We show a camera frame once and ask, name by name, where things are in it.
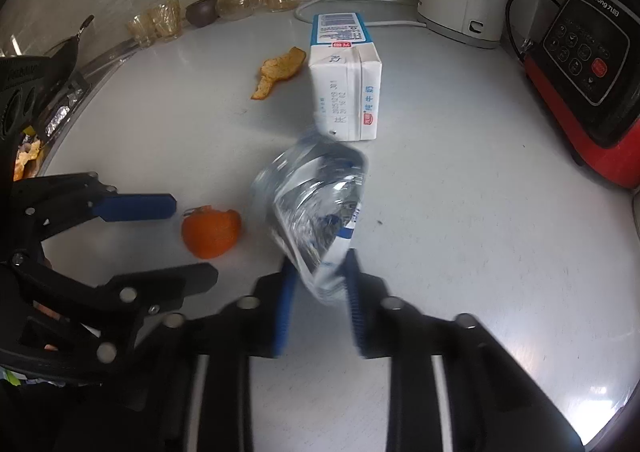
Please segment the blue white milk carton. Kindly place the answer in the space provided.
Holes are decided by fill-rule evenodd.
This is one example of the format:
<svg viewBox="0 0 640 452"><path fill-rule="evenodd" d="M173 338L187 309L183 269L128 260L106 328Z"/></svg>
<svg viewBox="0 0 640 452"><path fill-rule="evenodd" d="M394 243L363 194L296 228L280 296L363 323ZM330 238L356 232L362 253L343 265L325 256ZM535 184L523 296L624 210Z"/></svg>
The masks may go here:
<svg viewBox="0 0 640 452"><path fill-rule="evenodd" d="M308 68L320 134L341 142L378 138L383 64L358 13L314 16Z"/></svg>

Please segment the amber glass cup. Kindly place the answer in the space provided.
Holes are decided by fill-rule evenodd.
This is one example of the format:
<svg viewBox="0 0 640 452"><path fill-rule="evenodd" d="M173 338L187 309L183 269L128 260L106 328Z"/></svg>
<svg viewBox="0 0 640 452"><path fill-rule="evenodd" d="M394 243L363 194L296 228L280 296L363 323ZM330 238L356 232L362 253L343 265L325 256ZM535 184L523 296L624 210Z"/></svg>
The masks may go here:
<svg viewBox="0 0 640 452"><path fill-rule="evenodd" d="M179 0L165 0L148 10L158 38L169 42L182 34L182 16Z"/></svg>
<svg viewBox="0 0 640 452"><path fill-rule="evenodd" d="M149 48L155 44L155 26L147 13L137 14L127 22L126 27L139 47Z"/></svg>

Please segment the dried orange peel strip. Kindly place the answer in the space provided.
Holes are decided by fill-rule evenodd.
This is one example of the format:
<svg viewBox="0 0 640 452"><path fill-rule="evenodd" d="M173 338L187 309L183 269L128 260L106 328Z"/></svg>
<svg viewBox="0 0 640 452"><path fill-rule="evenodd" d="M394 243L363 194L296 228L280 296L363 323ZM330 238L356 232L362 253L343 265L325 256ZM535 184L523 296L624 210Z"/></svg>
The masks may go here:
<svg viewBox="0 0 640 452"><path fill-rule="evenodd" d="M284 82L297 75L306 61L306 52L293 47L287 53L265 60L259 70L260 79L252 100L264 100L277 82Z"/></svg>

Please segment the orange mandarin peel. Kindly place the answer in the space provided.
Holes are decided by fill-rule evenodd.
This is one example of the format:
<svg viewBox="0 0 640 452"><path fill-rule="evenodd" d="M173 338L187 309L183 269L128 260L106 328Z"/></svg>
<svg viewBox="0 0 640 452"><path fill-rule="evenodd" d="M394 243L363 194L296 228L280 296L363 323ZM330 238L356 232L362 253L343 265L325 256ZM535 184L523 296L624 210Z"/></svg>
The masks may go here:
<svg viewBox="0 0 640 452"><path fill-rule="evenodd" d="M227 253L241 237L242 219L233 209L218 210L205 205L183 217L181 238L186 249L200 259Z"/></svg>

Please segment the amber glass teapot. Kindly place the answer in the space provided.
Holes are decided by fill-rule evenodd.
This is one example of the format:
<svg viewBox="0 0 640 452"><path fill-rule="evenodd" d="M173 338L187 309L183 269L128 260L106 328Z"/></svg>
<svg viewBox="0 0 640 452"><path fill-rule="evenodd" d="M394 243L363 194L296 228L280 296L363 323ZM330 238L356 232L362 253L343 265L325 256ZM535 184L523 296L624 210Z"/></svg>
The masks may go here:
<svg viewBox="0 0 640 452"><path fill-rule="evenodd" d="M252 16L262 0L217 0L216 11L224 21L237 21Z"/></svg>

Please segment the black red blender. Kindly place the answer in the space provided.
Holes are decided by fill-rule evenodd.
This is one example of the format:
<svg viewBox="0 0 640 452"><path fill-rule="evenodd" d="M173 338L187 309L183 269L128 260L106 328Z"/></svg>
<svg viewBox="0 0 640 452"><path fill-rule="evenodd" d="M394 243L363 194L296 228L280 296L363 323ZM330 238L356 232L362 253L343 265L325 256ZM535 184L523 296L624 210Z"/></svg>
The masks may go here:
<svg viewBox="0 0 640 452"><path fill-rule="evenodd" d="M527 76L578 160L639 186L639 17L618 0L564 0Z"/></svg>

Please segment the dark brown ceramic cup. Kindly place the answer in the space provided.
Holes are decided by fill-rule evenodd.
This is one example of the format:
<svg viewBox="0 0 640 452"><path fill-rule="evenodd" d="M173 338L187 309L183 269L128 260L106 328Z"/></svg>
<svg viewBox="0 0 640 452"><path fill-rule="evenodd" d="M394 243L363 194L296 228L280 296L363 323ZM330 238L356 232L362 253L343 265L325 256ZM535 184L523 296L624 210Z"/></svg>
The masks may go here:
<svg viewBox="0 0 640 452"><path fill-rule="evenodd" d="M219 18L217 0L198 0L186 7L186 20L196 28L206 27Z"/></svg>

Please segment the silver blue wrapper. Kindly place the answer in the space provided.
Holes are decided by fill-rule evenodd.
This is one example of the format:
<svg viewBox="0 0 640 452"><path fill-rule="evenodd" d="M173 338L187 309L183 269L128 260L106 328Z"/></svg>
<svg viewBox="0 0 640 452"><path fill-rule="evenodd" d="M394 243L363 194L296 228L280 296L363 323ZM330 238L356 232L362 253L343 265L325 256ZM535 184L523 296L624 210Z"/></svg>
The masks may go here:
<svg viewBox="0 0 640 452"><path fill-rule="evenodd" d="M309 131L252 184L255 217L294 264L309 293L345 297L343 261L361 212L368 162L352 146Z"/></svg>

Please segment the black wok with lid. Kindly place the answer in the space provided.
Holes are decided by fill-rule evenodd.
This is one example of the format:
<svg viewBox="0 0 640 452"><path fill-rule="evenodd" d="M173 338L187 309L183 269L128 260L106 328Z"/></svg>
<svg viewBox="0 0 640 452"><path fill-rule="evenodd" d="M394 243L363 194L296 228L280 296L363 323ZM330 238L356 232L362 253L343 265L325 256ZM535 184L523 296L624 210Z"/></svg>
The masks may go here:
<svg viewBox="0 0 640 452"><path fill-rule="evenodd" d="M91 25L96 17L93 14L87 16L78 31L69 38L63 39L51 48L49 48L44 55L48 56L52 60L57 60L58 63L70 64L75 66L77 63L79 45L82 34Z"/></svg>

